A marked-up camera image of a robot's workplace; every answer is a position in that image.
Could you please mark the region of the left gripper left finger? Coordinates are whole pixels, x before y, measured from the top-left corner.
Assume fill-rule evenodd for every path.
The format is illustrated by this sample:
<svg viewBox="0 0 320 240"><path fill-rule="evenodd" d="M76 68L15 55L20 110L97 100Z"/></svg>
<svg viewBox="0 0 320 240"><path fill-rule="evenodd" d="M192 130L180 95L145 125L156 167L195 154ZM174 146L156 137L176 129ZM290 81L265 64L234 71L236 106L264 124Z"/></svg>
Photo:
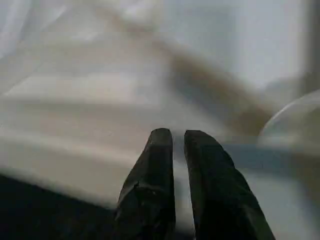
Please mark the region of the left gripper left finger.
<svg viewBox="0 0 320 240"><path fill-rule="evenodd" d="M170 240L175 225L173 136L169 129L157 128L124 181L112 239Z"/></svg>

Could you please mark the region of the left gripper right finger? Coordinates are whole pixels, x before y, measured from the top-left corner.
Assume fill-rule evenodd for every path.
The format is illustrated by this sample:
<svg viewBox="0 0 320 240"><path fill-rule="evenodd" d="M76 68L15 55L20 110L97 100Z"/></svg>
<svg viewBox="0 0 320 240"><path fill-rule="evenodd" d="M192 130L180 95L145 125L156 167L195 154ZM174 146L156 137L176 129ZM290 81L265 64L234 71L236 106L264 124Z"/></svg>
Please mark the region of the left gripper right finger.
<svg viewBox="0 0 320 240"><path fill-rule="evenodd" d="M275 239L246 179L215 138L187 130L184 155L196 239Z"/></svg>

